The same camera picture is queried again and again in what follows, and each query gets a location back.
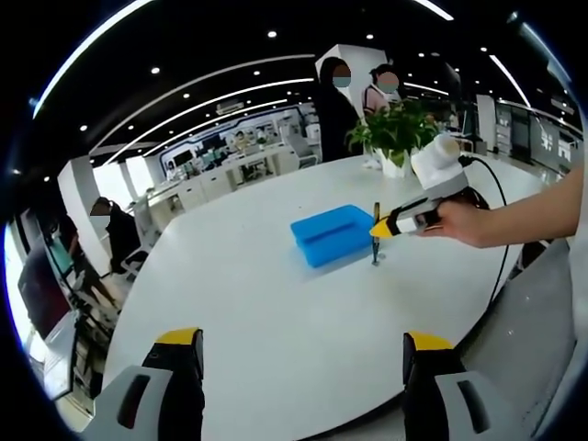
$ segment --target white table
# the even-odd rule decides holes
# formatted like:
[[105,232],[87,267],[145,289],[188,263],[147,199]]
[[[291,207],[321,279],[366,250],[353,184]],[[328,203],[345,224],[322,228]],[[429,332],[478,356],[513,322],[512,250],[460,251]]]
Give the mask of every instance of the white table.
[[[442,238],[382,243],[366,256],[310,269],[289,225],[344,204],[367,212],[416,196],[418,182],[387,180],[356,157],[284,175],[174,219],[151,252],[120,315],[105,386],[139,365],[169,330],[204,330],[203,439],[291,441],[365,414],[402,391],[402,334],[461,341],[480,318],[503,248]],[[508,201],[539,179],[492,159]],[[479,164],[469,181],[502,205]],[[503,278],[520,252],[511,247]]]

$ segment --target white column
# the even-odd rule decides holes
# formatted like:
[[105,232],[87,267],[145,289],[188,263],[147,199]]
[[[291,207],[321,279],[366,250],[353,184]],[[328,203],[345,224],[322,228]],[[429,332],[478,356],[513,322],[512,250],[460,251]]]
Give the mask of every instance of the white column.
[[90,209],[100,196],[88,156],[65,165],[57,178],[63,204],[79,235],[80,245],[99,275],[108,272],[107,250],[100,242],[107,235],[108,218],[90,217]]
[[477,95],[478,128],[480,137],[486,142],[488,150],[496,146],[496,106],[494,98],[488,95]]
[[165,180],[165,173],[159,162],[159,156],[148,156],[145,158],[145,163],[153,182],[158,186]]
[[120,172],[122,173],[122,178],[125,180],[125,184],[127,184],[127,188],[129,189],[130,196],[132,200],[137,200],[139,196],[137,195],[137,188],[132,182],[130,177],[129,168],[127,167],[127,163],[120,163]]
[[356,108],[357,115],[364,117],[362,95],[366,87],[371,84],[369,71],[388,62],[386,52],[377,49],[363,48],[361,46],[349,46],[337,44],[328,50],[315,63],[316,71],[321,76],[322,62],[329,57],[342,59],[351,71],[351,84],[339,89],[347,97],[349,102]]

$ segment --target woman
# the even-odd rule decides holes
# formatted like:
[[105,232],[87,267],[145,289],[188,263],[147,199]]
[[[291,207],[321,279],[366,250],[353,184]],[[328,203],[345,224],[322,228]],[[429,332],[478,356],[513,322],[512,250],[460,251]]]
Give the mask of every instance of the woman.
[[356,110],[337,87],[349,85],[351,72],[339,58],[327,58],[321,66],[319,86],[315,94],[316,113],[321,124],[322,161],[328,163],[352,155],[363,154],[360,144],[347,146],[347,133],[359,121]]
[[380,110],[390,108],[390,103],[401,101],[398,93],[400,81],[389,64],[381,64],[369,73],[371,85],[366,87],[362,96],[364,114],[373,115]]

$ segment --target black ceiling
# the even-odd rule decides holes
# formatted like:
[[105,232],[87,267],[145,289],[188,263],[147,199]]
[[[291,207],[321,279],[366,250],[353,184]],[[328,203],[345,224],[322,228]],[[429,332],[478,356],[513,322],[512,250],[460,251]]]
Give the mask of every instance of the black ceiling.
[[[321,56],[336,43],[385,50],[402,81],[444,89],[447,85],[439,69],[443,61],[459,67],[475,90],[492,90],[496,97],[521,102],[489,59],[489,53],[493,53],[508,67],[534,107],[556,113],[550,99],[563,96],[545,63],[506,25],[510,14],[523,8],[542,22],[549,18],[557,28],[558,14],[566,17],[558,10],[546,13],[538,11],[536,5],[529,8],[506,0],[435,0],[455,18],[447,22],[411,0],[300,0],[287,4],[154,0],[98,39],[31,120],[28,99],[41,95],[63,61],[92,29],[131,2],[54,3],[39,2],[23,8],[27,23],[20,38],[23,44],[14,45],[9,52],[21,68],[9,94],[14,98],[13,108],[18,110],[16,121],[21,122],[12,125],[12,133],[19,134],[17,140],[21,141],[14,164],[23,170],[21,179],[26,182],[56,175],[68,158],[87,154],[141,107],[195,78],[270,57]],[[270,29],[277,32],[277,38],[267,37]],[[367,40],[368,33],[375,38]],[[488,53],[481,52],[481,46],[487,47]],[[426,56],[420,58],[419,52]],[[432,57],[433,52],[440,57]],[[268,62],[199,82],[144,110],[102,145],[124,145],[178,112],[217,96],[275,81],[313,77],[314,62],[313,58]],[[154,66],[161,69],[157,75],[151,74]],[[255,70],[260,71],[258,76],[253,75]],[[287,96],[287,91],[300,95]],[[183,98],[185,93],[190,94],[189,99]],[[255,105],[282,98],[297,102],[302,97],[306,101],[311,96],[312,84],[301,84],[258,90],[239,98],[250,99]],[[206,121],[206,114],[213,114],[215,107],[216,103],[200,108],[143,141],[165,141],[171,136],[169,130],[188,130]],[[81,132],[82,125],[88,130]]]

